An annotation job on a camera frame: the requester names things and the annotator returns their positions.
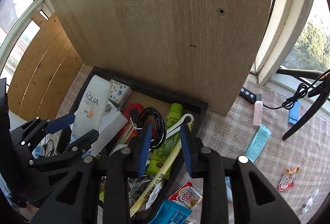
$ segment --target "gray bottle cap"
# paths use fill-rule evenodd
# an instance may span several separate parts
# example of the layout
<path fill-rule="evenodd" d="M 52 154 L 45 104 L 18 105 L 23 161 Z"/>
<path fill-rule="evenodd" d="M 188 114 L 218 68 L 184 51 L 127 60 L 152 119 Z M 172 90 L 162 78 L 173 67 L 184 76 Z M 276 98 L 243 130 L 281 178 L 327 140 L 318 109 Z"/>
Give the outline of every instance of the gray bottle cap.
<path fill-rule="evenodd" d="M 256 94 L 255 99 L 261 101 L 262 100 L 262 94 Z"/>

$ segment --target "green bottle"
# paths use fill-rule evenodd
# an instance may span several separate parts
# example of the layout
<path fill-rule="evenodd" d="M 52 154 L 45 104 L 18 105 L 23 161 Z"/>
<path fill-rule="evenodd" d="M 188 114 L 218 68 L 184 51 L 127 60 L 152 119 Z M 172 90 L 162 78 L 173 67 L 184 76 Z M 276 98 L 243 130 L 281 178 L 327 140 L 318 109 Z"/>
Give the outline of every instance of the green bottle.
<path fill-rule="evenodd" d="M 181 104 L 173 103 L 164 120 L 166 129 L 169 129 L 170 127 L 175 125 L 183 116 L 183 112 L 184 108 Z M 179 132 L 177 132 L 171 137 L 167 138 L 160 148 L 155 149 L 153 151 L 149 167 L 146 171 L 147 174 L 155 176 L 158 173 L 164 162 L 167 160 L 168 156 L 171 154 L 179 139 L 180 135 Z M 169 179 L 171 170 L 172 166 L 167 170 L 164 179 Z"/>

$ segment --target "black tray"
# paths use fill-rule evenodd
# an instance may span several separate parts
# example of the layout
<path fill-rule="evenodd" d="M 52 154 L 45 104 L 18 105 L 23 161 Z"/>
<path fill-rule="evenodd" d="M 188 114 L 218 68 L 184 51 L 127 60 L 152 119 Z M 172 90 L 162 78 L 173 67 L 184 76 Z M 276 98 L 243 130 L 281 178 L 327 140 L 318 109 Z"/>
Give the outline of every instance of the black tray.
<path fill-rule="evenodd" d="M 207 103 L 200 101 L 200 100 L 193 99 L 193 98 L 189 98 L 184 95 L 180 95 L 180 94 L 165 90 L 163 88 L 145 83 L 143 81 L 138 81 L 138 80 L 123 76 L 119 73 L 115 73 L 115 72 L 105 70 L 105 69 L 102 69 L 99 67 L 94 67 L 92 69 L 92 71 L 90 72 L 90 74 L 88 75 L 86 81 L 84 82 L 83 86 L 81 87 L 81 89 L 79 91 L 79 94 L 77 95 L 77 97 L 75 98 L 75 101 L 73 102 L 73 105 L 70 109 L 70 113 L 74 113 L 77 111 L 81 98 L 83 97 L 83 94 L 85 93 L 85 90 L 94 75 L 100 76 L 101 78 L 109 80 L 109 81 L 111 79 L 114 79 L 115 81 L 119 81 L 123 84 L 130 86 L 133 91 L 139 92 L 141 94 L 152 97 L 154 99 L 158 99 L 160 101 L 163 101 L 163 102 L 166 102 L 169 104 L 172 104 L 172 103 L 181 104 L 185 110 L 193 113 L 194 115 L 197 115 L 197 117 L 195 117 L 195 119 L 194 119 L 194 127 L 191 132 L 192 135 L 196 136 L 198 134 L 198 132 L 200 131 L 202 122 L 204 120 L 204 117 L 205 117 L 205 114 L 207 111 L 207 107 L 208 107 Z M 67 145 L 70 142 L 70 138 L 71 138 L 70 127 L 62 130 L 58 143 L 57 143 L 57 147 L 56 147 L 57 154 L 61 154 L 65 151 Z M 184 159 L 183 159 L 183 154 L 181 151 L 173 163 L 172 172 L 171 172 L 169 180 L 167 181 L 167 184 L 164 186 L 164 188 L 161 190 L 161 192 L 157 196 L 157 199 L 153 203 L 152 209 L 151 209 L 149 215 L 143 220 L 142 224 L 149 223 L 157 214 L 163 201 L 165 199 L 168 199 L 168 197 L 171 195 L 171 193 L 169 193 L 169 191 L 171 189 L 171 185 L 173 184 L 183 163 L 184 163 Z"/>

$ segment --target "plaid tablecloth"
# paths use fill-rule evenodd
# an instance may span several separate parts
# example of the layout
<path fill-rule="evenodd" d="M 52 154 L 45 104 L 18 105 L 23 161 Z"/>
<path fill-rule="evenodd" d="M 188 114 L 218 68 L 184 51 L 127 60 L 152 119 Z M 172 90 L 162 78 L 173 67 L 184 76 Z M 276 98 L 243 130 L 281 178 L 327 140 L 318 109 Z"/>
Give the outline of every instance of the plaid tablecloth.
<path fill-rule="evenodd" d="M 91 67 L 82 66 L 77 77 L 68 90 L 57 117 L 65 115 L 71 108 L 82 84 L 91 71 Z M 283 96 L 246 81 L 244 86 L 254 93 L 262 93 L 263 102 L 269 106 L 279 106 L 285 99 Z M 300 115 L 307 109 L 300 106 Z M 252 141 L 257 128 L 252 126 L 253 105 L 238 97 L 227 116 L 220 116 L 208 111 L 203 122 L 199 137 L 205 146 L 209 146 L 222 156 L 236 158 L 244 155 Z M 277 187 L 286 168 L 300 167 L 300 171 L 293 189 L 281 191 L 280 194 L 295 211 L 302 223 L 307 223 L 323 203 L 330 191 L 330 123 L 315 115 L 307 124 L 288 140 L 282 141 L 283 134 L 291 127 L 288 124 L 288 111 L 285 109 L 270 110 L 264 108 L 262 122 L 271 131 L 272 135 L 265 148 L 255 161 L 257 168 L 264 174 L 270 183 Z M 59 134 L 52 135 L 57 143 Z M 194 186 L 202 191 L 202 179 L 190 179 L 185 167 L 182 168 L 172 192 L 186 181 L 192 181 Z M 301 208 L 304 202 L 319 188 L 319 194 L 309 211 L 303 215 Z M 228 204 L 229 220 L 234 223 L 232 204 Z M 194 224 L 200 222 L 201 203 L 190 215 L 189 220 Z"/>

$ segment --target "power strip socket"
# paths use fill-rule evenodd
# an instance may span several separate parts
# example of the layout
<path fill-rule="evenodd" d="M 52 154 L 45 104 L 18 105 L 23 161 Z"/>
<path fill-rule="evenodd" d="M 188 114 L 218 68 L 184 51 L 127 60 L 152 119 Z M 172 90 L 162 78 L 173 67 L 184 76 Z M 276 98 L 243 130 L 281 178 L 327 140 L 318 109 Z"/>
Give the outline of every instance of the power strip socket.
<path fill-rule="evenodd" d="M 245 87 L 241 87 L 239 96 L 249 101 L 251 104 L 254 104 L 257 101 L 255 97 L 255 93 L 252 93 L 250 90 L 246 89 Z"/>

